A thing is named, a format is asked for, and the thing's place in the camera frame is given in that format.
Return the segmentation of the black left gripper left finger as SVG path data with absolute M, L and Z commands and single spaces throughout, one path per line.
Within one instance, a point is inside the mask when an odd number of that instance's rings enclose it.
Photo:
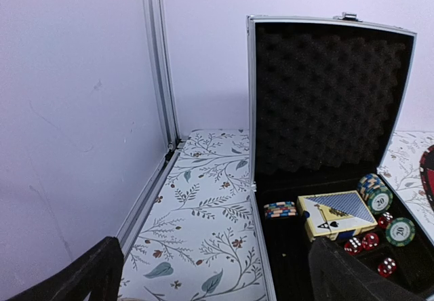
M 50 278 L 11 300 L 116 300 L 124 256 L 116 237 L 105 237 Z

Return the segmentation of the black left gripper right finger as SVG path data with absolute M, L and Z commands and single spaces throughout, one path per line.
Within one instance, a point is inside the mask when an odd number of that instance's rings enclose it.
M 328 238 L 314 240 L 309 270 L 316 300 L 422 300 L 374 273 Z

